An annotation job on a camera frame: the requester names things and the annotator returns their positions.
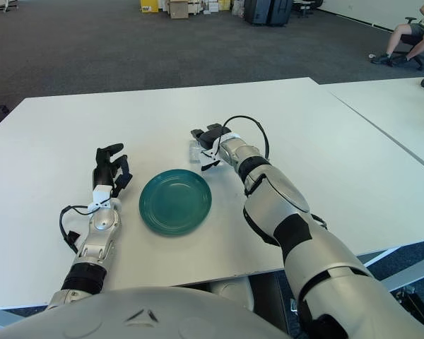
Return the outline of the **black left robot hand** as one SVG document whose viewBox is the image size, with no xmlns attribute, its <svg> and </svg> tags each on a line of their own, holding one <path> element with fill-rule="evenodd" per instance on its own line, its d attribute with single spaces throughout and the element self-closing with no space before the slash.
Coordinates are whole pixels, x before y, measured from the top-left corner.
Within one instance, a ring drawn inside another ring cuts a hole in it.
<svg viewBox="0 0 424 339">
<path fill-rule="evenodd" d="M 133 175 L 129 171 L 127 155 L 121 155 L 111 161 L 124 148 L 123 143 L 116 143 L 96 150 L 96 168 L 93 170 L 93 189 L 97 185 L 111 186 L 111 197 L 117 198 L 126 188 Z"/>
</svg>

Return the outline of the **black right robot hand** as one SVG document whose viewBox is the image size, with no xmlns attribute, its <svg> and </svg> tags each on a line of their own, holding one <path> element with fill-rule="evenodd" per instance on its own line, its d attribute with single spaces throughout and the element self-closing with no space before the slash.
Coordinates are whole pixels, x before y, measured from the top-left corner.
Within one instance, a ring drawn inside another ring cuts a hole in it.
<svg viewBox="0 0 424 339">
<path fill-rule="evenodd" d="M 191 135 L 202 148 L 210 150 L 215 140 L 230 132 L 231 130 L 228 127 L 223 127 L 221 124 L 212 124 L 208 125 L 205 131 L 201 129 L 191 130 Z"/>
</svg>

